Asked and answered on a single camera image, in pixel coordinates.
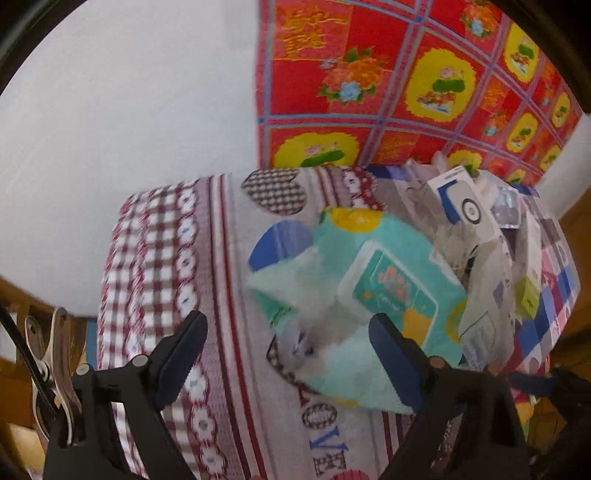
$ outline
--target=metal clip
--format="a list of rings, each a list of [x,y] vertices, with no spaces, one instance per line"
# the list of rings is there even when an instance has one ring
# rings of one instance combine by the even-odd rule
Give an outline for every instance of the metal clip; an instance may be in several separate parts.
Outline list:
[[[68,424],[67,444],[71,445],[74,441],[74,424],[76,418],[82,415],[82,405],[76,395],[70,375],[70,317],[68,312],[62,307],[56,308],[53,312],[47,349],[43,344],[41,328],[31,316],[25,319],[25,337],[43,380],[64,409]],[[50,426],[43,421],[38,401],[38,390],[34,383],[33,415],[40,432],[46,440],[49,440]]]

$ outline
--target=product box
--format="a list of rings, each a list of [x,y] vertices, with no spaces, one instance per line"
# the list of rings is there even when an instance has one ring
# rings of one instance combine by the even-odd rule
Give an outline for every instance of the product box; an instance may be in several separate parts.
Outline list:
[[[529,212],[521,216],[515,243],[515,307],[524,320],[535,317],[540,306],[542,243],[540,224]]]
[[[474,225],[480,243],[498,240],[502,235],[463,166],[429,180],[423,187],[423,195],[429,209],[440,222]]]

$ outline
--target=black cable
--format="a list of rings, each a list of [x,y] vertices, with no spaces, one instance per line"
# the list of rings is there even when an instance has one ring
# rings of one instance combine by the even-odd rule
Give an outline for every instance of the black cable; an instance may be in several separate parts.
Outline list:
[[[57,407],[50,400],[49,395],[45,390],[45,381],[41,376],[41,372],[37,367],[37,363],[35,362],[35,359],[33,358],[33,355],[29,350],[29,347],[27,346],[25,339],[22,337],[21,332],[18,331],[17,326],[15,325],[14,321],[12,320],[12,317],[10,316],[6,308],[4,308],[2,305],[0,305],[0,323],[2,323],[2,325],[8,332],[8,335],[10,336],[14,344],[17,346],[19,353],[21,354],[23,360],[25,361],[25,364],[27,365],[27,368],[29,369],[31,378],[33,379],[33,382],[35,383],[35,386],[39,391],[39,396],[41,397],[41,400],[47,407],[46,410],[48,414],[51,416],[51,418],[49,418],[48,420],[53,421],[57,415]]]

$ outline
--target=yellow oval print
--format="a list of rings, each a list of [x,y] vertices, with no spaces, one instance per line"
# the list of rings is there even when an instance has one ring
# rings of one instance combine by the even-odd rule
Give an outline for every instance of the yellow oval print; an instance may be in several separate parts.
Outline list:
[[[511,173],[507,175],[505,181],[507,183],[521,183],[525,178],[525,170],[523,168],[518,168],[517,170],[513,170]]]
[[[523,114],[507,139],[507,150],[515,153],[523,151],[534,138],[537,129],[538,121],[535,117],[531,113]]]
[[[531,82],[540,59],[540,48],[516,24],[511,25],[505,43],[505,64],[525,83]]]
[[[457,150],[449,156],[449,163],[453,167],[464,165],[468,172],[480,167],[482,155],[470,150]]]
[[[413,70],[406,90],[406,107],[420,118],[451,122],[467,107],[476,86],[470,63],[444,48],[432,48]]]
[[[570,112],[570,98],[568,94],[562,92],[556,100],[554,112],[552,113],[552,123],[556,128],[562,127],[566,120],[566,116]]]
[[[552,163],[554,163],[554,160],[556,160],[560,152],[562,152],[562,150],[558,145],[550,147],[550,149],[548,150],[546,155],[544,155],[544,158],[542,158],[542,161],[540,162],[540,170],[548,171],[548,169],[552,166]]]
[[[359,142],[342,132],[308,132],[288,138],[273,157],[275,168],[315,167],[325,163],[348,166],[355,163]]]

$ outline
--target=blue flower print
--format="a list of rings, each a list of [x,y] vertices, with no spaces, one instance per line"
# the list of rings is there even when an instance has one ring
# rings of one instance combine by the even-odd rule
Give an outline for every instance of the blue flower print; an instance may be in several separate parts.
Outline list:
[[[484,25],[482,25],[482,21],[474,18],[470,25],[470,29],[475,36],[481,37],[484,34]]]
[[[357,100],[361,94],[359,82],[347,82],[340,86],[339,98],[341,102],[351,102]]]

